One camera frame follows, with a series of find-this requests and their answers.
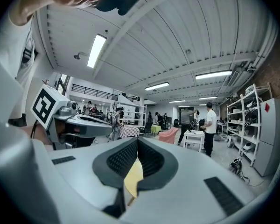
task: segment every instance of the brick wall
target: brick wall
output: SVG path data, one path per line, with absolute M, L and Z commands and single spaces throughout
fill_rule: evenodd
M 248 82 L 239 92 L 238 95 L 245 95 L 245 90 L 253 83 L 256 86 L 266 85 L 269 82 L 273 98 L 280 98 L 280 34 L 277 37 L 276 43 L 265 62 L 260 69 L 256 72 L 254 77 Z M 264 100 L 269 99 L 269 94 L 266 92 L 262 98 Z M 226 103 L 220 106 L 221 117 L 226 118 Z

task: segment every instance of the ceiling light fixture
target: ceiling light fixture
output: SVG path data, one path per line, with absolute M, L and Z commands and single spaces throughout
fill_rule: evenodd
M 178 101 L 170 101 L 169 103 L 179 103 L 179 102 L 186 102 L 185 100 L 178 100 Z
M 207 74 L 196 75 L 196 80 L 211 78 L 211 77 L 230 76 L 231 74 L 232 74 L 232 70 L 211 72 Z
M 154 89 L 158 89 L 158 88 L 161 88 L 161 87 L 165 87 L 165 86 L 168 86 L 170 85 L 168 82 L 165 82 L 165 83 L 162 83 L 162 84 L 156 84 L 154 86 L 150 86 L 150 87 L 147 87 L 145 88 L 146 91 L 151 91 L 151 90 L 154 90 Z
M 218 96 L 199 98 L 199 100 L 204 100 L 204 99 L 216 99 L 216 98 L 218 98 Z
M 100 34 L 97 34 L 97 36 L 94 39 L 94 43 L 91 48 L 89 60 L 87 63 L 88 67 L 94 68 L 95 63 L 97 62 L 99 53 L 101 52 L 101 49 L 103 48 L 103 45 L 105 43 L 107 38 L 103 37 Z

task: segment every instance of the pink chair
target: pink chair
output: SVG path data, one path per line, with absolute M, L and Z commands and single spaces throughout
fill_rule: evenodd
M 178 129 L 172 127 L 170 130 L 166 132 L 160 132 L 159 133 L 159 141 L 166 142 L 168 144 L 174 144 L 175 141 L 175 135 L 177 133 Z

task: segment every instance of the white shirt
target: white shirt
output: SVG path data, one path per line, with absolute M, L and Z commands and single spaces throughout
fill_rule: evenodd
M 206 122 L 211 122 L 211 126 L 206 127 L 206 133 L 216 133 L 217 115 L 213 110 L 210 110 L 206 116 Z
M 31 20 L 24 26 L 14 25 L 6 13 L 0 22 L 0 122 L 6 123 L 9 118 L 20 118 L 25 107 L 23 93 L 29 88 L 26 80 L 27 69 L 20 70 L 23 51 L 31 30 Z

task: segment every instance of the green table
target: green table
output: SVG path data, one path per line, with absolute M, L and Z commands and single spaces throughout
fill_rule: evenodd
M 150 131 L 151 131 L 152 133 L 154 133 L 154 136 L 155 136 L 155 133 L 156 133 L 156 132 L 159 132 L 159 131 L 162 131 L 162 128 L 161 128 L 161 126 L 151 126 Z

